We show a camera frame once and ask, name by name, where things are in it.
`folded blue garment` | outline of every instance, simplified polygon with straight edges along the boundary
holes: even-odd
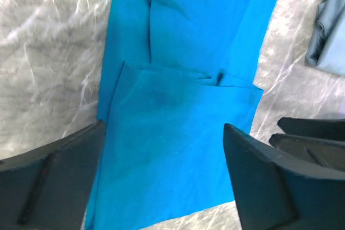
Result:
[[[317,69],[345,75],[345,0],[323,0],[318,6],[306,61]]]
[[[276,0],[113,0],[86,229],[140,229],[234,199],[223,125],[250,131]]]

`blue pants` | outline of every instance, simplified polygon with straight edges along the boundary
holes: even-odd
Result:
[[[87,230],[140,229],[234,200],[223,125],[250,131],[275,2],[113,0]]]

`black object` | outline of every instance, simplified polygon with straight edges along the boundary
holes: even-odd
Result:
[[[0,161],[0,229],[80,230],[104,139],[99,121]]]
[[[285,129],[293,132],[292,127]],[[225,125],[225,156],[243,230],[345,229],[345,172],[336,170],[344,167],[345,156],[344,162],[339,159],[328,165],[310,157],[305,159],[299,153],[306,143],[307,149],[331,161],[327,155],[334,154],[320,153],[318,148],[336,149],[341,156],[340,153],[344,154],[342,143],[297,137],[297,144],[275,142],[283,149],[288,148],[288,143],[295,147],[300,145],[297,149],[290,148],[292,151],[288,150],[288,154],[232,125]]]
[[[289,135],[345,141],[345,120],[314,120],[283,117],[277,124]]]

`marble surface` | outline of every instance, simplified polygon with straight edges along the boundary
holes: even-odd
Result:
[[[0,0],[0,159],[95,121],[111,0]]]
[[[322,0],[279,0],[255,84],[265,90],[251,134],[267,142],[282,116],[335,118],[345,79],[307,67],[304,56]],[[111,0],[0,0],[0,159],[95,121]],[[227,229],[234,202],[149,230]]]

